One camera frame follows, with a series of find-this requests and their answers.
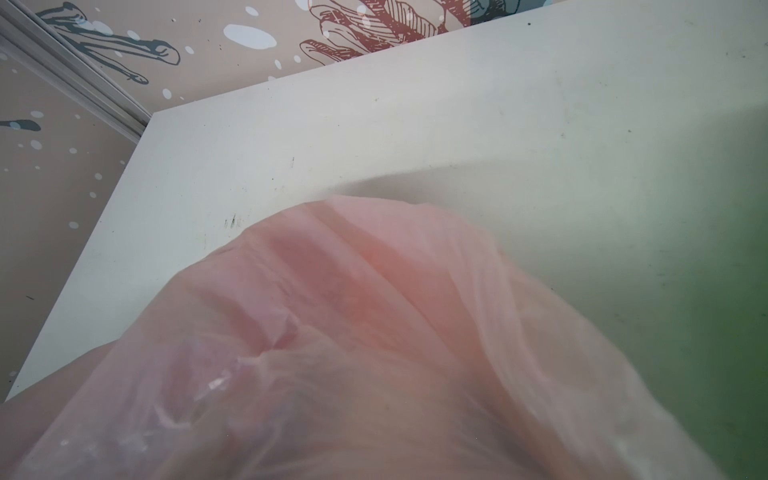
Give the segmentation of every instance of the pink object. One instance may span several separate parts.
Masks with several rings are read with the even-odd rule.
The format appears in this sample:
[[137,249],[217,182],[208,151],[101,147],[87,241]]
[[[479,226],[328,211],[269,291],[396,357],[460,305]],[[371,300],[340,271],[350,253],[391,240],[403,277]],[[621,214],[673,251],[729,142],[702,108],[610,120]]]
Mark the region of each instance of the pink object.
[[485,231],[333,197],[177,274],[13,478],[723,478]]

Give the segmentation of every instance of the white dot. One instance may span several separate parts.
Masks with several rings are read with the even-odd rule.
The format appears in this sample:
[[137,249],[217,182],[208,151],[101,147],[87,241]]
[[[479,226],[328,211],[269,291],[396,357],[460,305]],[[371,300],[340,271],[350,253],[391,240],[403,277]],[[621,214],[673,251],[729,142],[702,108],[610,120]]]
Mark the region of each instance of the white dot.
[[96,31],[107,36],[111,36],[114,34],[111,28],[109,28],[105,23],[96,21],[94,22],[94,28],[96,28]]
[[254,50],[264,50],[277,45],[277,40],[272,35],[264,30],[245,25],[227,25],[224,27],[224,36],[237,44]]

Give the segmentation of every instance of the pink plastic bag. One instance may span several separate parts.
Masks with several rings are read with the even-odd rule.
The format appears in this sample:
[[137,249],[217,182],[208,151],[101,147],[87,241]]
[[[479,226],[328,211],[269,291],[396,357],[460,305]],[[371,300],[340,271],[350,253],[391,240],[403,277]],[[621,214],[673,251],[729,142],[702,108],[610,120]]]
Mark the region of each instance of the pink plastic bag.
[[486,232],[333,197],[177,274],[13,478],[722,478]]

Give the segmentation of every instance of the wall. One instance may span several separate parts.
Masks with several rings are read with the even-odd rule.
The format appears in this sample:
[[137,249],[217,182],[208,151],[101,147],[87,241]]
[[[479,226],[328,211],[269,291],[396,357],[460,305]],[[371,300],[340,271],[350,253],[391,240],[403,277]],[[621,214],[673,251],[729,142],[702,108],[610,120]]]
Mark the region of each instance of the wall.
[[23,1],[149,111],[550,2]]
[[2,52],[0,92],[5,398],[135,145]]

